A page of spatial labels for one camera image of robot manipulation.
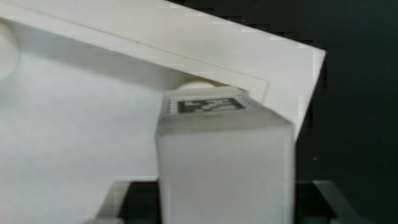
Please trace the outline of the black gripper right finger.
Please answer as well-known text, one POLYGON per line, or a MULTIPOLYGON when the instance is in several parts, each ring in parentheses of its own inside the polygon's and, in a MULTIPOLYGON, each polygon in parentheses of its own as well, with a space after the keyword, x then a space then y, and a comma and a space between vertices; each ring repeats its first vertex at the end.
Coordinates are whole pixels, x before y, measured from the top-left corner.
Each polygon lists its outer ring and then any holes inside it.
POLYGON ((332 181, 299 181, 295 224, 363 224, 359 213, 332 181))

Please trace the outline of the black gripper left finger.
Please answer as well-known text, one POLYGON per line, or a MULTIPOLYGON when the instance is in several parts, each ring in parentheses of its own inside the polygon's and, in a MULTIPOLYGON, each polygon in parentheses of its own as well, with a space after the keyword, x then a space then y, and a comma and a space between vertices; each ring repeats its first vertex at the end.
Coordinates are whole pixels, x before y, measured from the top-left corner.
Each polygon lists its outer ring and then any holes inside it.
POLYGON ((112 184, 100 211, 86 224, 160 224, 160 190, 157 180, 112 184))

